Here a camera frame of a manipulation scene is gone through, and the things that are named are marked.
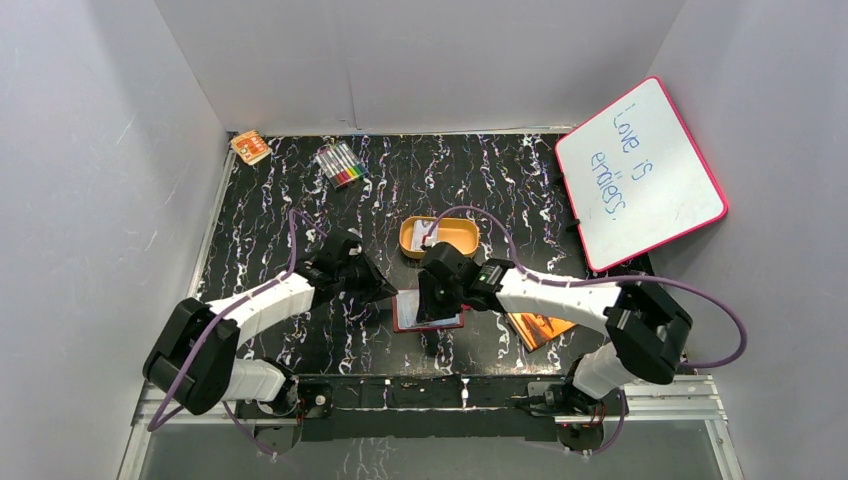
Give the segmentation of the red leather card holder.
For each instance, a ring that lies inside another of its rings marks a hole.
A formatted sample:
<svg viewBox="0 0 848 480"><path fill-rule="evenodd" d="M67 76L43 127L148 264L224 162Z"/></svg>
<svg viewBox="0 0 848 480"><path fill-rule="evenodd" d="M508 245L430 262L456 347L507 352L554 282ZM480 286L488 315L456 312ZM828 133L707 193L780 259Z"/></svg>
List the red leather card holder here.
<svg viewBox="0 0 848 480"><path fill-rule="evenodd" d="M445 319L420 320L419 291L403 289L392 299L392 320L395 333L412 333L433 330L449 330L462 328L465 324L464 313Z"/></svg>

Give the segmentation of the white credit card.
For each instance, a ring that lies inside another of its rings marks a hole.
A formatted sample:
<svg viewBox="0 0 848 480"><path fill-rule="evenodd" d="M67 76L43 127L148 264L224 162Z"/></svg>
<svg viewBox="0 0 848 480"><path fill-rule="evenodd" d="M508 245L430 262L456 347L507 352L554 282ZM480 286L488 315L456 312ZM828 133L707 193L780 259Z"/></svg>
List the white credit card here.
<svg viewBox="0 0 848 480"><path fill-rule="evenodd" d="M410 250L423 252L426 247L434 246L438 241L438 225L433 220L417 219L413 222L410 238Z"/></svg>

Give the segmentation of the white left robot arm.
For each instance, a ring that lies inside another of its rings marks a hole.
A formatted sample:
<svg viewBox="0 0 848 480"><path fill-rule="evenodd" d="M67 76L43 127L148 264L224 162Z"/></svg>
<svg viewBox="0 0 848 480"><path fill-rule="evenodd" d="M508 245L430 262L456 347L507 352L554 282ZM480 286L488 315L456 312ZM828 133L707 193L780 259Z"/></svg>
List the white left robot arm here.
<svg viewBox="0 0 848 480"><path fill-rule="evenodd" d="M292 271L238 295L180 301L148 354L142 375L194 415L221 402L257 401L275 416L298 406L297 377L269 359L240 359L248 340L345 295L361 303L398 293L351 232L329 234Z"/></svg>

